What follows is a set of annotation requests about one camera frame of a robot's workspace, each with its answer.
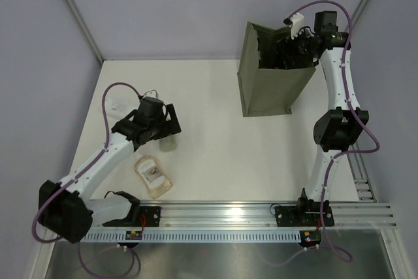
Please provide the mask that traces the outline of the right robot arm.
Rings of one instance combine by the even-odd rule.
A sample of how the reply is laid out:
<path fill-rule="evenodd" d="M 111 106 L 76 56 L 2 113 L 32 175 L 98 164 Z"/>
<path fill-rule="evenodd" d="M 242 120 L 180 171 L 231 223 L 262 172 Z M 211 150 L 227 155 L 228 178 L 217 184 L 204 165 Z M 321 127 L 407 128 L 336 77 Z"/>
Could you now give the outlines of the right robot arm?
<path fill-rule="evenodd" d="M 316 13 L 310 28 L 301 13 L 294 13 L 284 21 L 290 35 L 277 43 L 280 65 L 285 69 L 295 69 L 301 61 L 321 66 L 328 95 L 328 110 L 313 127 L 317 152 L 308 184 L 296 205 L 274 208 L 280 227 L 334 225 L 329 199 L 336 170 L 369 120 L 353 88 L 349 33 L 341 32 L 336 22 L 335 11 L 322 11 Z"/>

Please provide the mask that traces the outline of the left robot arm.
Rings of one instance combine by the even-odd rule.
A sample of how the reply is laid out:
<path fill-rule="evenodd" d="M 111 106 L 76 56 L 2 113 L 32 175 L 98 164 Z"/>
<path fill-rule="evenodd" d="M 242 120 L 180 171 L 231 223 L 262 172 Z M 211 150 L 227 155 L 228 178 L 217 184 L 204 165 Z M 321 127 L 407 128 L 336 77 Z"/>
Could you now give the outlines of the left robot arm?
<path fill-rule="evenodd" d="M 45 181 L 39 189 L 39 211 L 33 225 L 41 224 L 73 244 L 80 242 L 93 226 L 139 226 L 141 209 L 136 197 L 124 191 L 103 199 L 92 199 L 92 195 L 141 146 L 181 130 L 172 103 L 143 97 L 138 108 L 114 124 L 104 146 L 80 168 L 59 182 Z"/>

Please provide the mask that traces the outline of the pale green cylindrical bottle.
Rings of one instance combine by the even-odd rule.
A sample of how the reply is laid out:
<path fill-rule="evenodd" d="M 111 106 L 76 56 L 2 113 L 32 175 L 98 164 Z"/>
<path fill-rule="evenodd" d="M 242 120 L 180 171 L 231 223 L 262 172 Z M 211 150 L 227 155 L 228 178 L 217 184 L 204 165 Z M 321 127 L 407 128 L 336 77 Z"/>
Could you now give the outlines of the pale green cylindrical bottle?
<path fill-rule="evenodd" d="M 172 152 L 177 148 L 177 140 L 174 135 L 159 140 L 159 149 L 162 152 Z"/>

